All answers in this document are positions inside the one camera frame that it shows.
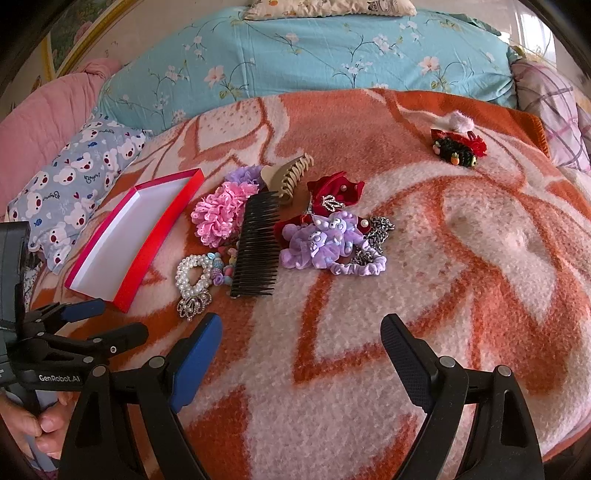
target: gold frame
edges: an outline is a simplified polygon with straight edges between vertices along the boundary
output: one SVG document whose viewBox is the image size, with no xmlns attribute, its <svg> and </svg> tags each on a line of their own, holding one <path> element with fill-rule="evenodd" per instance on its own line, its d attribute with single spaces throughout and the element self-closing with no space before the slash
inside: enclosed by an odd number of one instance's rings
<svg viewBox="0 0 591 480">
<path fill-rule="evenodd" d="M 135 4 L 140 1 L 142 0 L 120 0 L 105 10 L 99 18 L 94 21 L 88 31 L 85 32 L 82 39 L 72 47 L 57 72 L 55 65 L 53 64 L 53 56 L 51 55 L 51 33 L 48 33 L 41 43 L 44 54 L 44 70 L 48 80 L 54 80 L 57 77 L 71 73 L 80 59 L 96 43 L 96 41 L 100 39 L 101 36 L 103 36 L 103 34 L 121 17 L 123 17 L 131 7 L 135 6 Z"/>
</svg>

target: pillow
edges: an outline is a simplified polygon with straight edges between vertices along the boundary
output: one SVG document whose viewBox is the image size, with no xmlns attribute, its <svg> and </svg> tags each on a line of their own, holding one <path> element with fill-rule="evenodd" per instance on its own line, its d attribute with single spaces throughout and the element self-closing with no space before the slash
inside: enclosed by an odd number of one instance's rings
<svg viewBox="0 0 591 480">
<path fill-rule="evenodd" d="M 239 112 L 245 98 L 302 90 L 433 90 L 517 106 L 513 49 L 448 15 L 251 22 L 243 12 L 220 10 L 158 42 L 105 83 L 99 110 L 157 135 L 219 106 Z"/>
<path fill-rule="evenodd" d="M 0 123 L 0 210 L 80 130 L 103 83 L 120 68 L 113 59 L 90 61 L 35 90 Z"/>
<path fill-rule="evenodd" d="M 511 70 L 517 84 L 519 109 L 541 118 L 552 163 L 591 171 L 579 129 L 573 86 L 554 69 L 536 61 L 518 60 Z"/>
<path fill-rule="evenodd" d="M 333 15 L 372 14 L 408 17 L 417 14 L 410 0 L 261 0 L 248 12 L 246 20 L 285 17 L 331 17 Z"/>
<path fill-rule="evenodd" d="M 587 154 L 591 157 L 591 115 L 577 104 L 577 114 L 579 115 L 579 130 L 583 136 L 583 143 L 587 149 Z"/>
<path fill-rule="evenodd" d="M 139 155 L 146 136 L 108 116 L 84 125 L 60 154 L 8 204 L 10 221 L 28 221 L 28 248 L 58 273 L 96 207 Z"/>
</svg>

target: black hair comb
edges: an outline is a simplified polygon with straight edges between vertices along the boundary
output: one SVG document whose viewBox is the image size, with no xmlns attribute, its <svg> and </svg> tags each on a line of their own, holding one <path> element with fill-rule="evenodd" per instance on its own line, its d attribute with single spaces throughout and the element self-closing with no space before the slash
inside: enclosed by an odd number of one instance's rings
<svg viewBox="0 0 591 480">
<path fill-rule="evenodd" d="M 280 246 L 273 226 L 279 220 L 277 192 L 262 192 L 246 201 L 238 257 L 230 296 L 272 295 L 277 279 Z"/>
</svg>

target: cartoon bear pillowcase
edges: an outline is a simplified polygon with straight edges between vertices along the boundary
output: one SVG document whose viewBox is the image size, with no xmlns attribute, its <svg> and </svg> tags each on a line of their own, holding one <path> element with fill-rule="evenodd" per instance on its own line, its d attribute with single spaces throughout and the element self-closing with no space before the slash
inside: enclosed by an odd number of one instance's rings
<svg viewBox="0 0 591 480">
<path fill-rule="evenodd" d="M 93 212 L 145 142 L 143 130 L 101 114 L 84 125 L 8 204 L 8 219 L 29 222 L 29 250 L 42 251 L 54 273 L 61 270 Z"/>
</svg>

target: painting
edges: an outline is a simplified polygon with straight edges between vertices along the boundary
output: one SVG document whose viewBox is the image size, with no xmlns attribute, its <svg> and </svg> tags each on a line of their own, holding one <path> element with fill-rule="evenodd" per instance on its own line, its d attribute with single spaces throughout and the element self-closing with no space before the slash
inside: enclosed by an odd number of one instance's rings
<svg viewBox="0 0 591 480">
<path fill-rule="evenodd" d="M 138 0 L 76 0 L 52 26 L 45 40 L 51 78 L 70 73 L 85 52 Z"/>
</svg>

